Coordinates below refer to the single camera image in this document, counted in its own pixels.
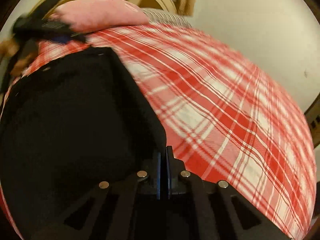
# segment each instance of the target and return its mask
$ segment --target silver bolt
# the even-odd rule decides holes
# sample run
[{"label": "silver bolt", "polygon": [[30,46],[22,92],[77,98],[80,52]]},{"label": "silver bolt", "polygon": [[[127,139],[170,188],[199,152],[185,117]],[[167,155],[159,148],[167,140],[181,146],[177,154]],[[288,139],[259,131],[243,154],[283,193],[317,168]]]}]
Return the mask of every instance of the silver bolt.
[{"label": "silver bolt", "polygon": [[146,176],[148,176],[148,173],[146,171],[138,171],[137,176],[139,178],[145,178]]},{"label": "silver bolt", "polygon": [[188,178],[191,176],[191,173],[189,171],[181,171],[180,175],[184,178]]},{"label": "silver bolt", "polygon": [[109,187],[109,182],[107,182],[107,181],[102,181],[99,183],[99,188],[101,188],[101,189],[105,189],[108,187]]},{"label": "silver bolt", "polygon": [[220,187],[226,188],[226,187],[229,186],[229,183],[226,182],[225,180],[220,180],[220,181],[218,182],[218,185],[219,185]]}]

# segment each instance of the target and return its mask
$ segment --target black fabric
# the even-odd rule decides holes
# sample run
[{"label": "black fabric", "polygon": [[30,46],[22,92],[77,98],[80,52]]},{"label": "black fabric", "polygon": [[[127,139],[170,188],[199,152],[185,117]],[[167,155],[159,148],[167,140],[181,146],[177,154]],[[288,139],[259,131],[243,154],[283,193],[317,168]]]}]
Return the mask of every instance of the black fabric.
[{"label": "black fabric", "polygon": [[166,136],[110,48],[43,66],[12,88],[0,124],[0,179],[28,239],[95,184],[139,169]]}]

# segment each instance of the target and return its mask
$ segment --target bed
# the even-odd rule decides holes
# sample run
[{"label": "bed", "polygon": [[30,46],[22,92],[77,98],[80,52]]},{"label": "bed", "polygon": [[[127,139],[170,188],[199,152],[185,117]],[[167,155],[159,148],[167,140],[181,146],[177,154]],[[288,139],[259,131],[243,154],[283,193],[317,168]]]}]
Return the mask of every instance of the bed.
[{"label": "bed", "polygon": [[[174,156],[204,180],[227,181],[290,238],[302,239],[315,204],[316,164],[297,104],[257,65],[178,18],[172,0],[128,1],[162,11],[151,10],[158,17],[147,25],[89,34],[87,44],[39,42],[39,56],[4,102],[14,84],[48,62],[89,44],[111,47],[159,117]],[[2,207],[19,233],[4,196]]]}]

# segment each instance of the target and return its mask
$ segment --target pillow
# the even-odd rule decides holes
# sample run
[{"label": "pillow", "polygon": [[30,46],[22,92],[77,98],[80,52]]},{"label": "pillow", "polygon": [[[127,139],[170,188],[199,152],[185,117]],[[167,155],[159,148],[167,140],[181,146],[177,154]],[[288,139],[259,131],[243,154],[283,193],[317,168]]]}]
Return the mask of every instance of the pillow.
[{"label": "pillow", "polygon": [[75,32],[89,33],[112,26],[149,23],[141,9],[125,0],[75,0],[58,6],[51,19],[70,24]]},{"label": "pillow", "polygon": [[158,22],[185,28],[191,28],[190,23],[185,18],[177,14],[172,14],[160,9],[153,8],[144,8],[142,11],[145,13],[145,15],[149,17],[150,22]]}]

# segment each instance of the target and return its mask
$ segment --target bed sheet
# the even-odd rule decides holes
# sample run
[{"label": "bed sheet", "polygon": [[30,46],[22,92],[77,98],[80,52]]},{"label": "bed sheet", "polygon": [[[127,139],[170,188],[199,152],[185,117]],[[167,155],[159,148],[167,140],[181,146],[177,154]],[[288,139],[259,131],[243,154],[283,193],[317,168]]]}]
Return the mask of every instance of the bed sheet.
[{"label": "bed sheet", "polygon": [[[189,171],[226,180],[285,234],[303,238],[315,204],[316,164],[305,117],[285,89],[239,52],[191,28],[116,27],[90,34],[88,44],[119,55]],[[22,78],[88,44],[41,41]]]}]

